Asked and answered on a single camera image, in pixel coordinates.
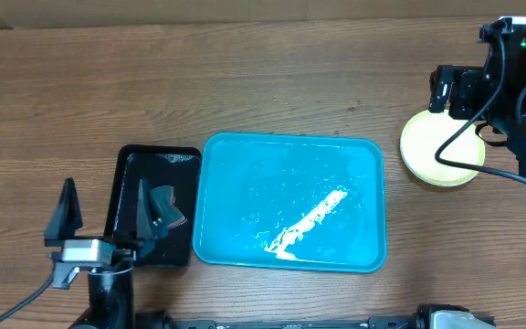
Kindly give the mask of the yellow plate with blue stain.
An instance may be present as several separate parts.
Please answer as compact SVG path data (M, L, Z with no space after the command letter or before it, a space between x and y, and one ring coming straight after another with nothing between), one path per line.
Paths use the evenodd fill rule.
M443 113L421 111L412 117L402 130L400 152L408 169L421 180L434 186L460 186L473 179L478 172L439 163L437 149L467 121L454 120ZM442 153L448 161L469 165L484 165L486 149L470 125Z

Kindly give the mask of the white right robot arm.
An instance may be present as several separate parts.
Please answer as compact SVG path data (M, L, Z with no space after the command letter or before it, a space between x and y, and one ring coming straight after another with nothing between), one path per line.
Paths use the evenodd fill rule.
M443 158L443 142L435 153L442 165L497 175L526 186L526 16L502 16L479 26L479 42L489 44L481 67L440 66L430 76L429 111L448 111L469 128L482 121L506 135L503 142L519 163L516 174Z

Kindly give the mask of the orange green scrub sponge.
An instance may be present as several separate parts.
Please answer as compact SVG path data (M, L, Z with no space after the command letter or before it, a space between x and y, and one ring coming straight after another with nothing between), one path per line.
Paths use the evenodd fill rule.
M175 205L174 188L158 186L149 191L150 209L156 226L166 226L168 229L183 225L187 218Z

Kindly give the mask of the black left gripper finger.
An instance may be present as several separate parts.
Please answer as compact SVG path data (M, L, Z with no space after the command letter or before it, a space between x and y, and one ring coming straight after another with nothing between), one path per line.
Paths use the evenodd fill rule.
M168 227L164 222L166 201L165 186L150 189L145 178L139 181L136 207L136 237L138 239L161 239L168 235Z
M78 193L74 180L69 177L58 200L58 205L47 224L44 241L72 239L76 231L83 226Z

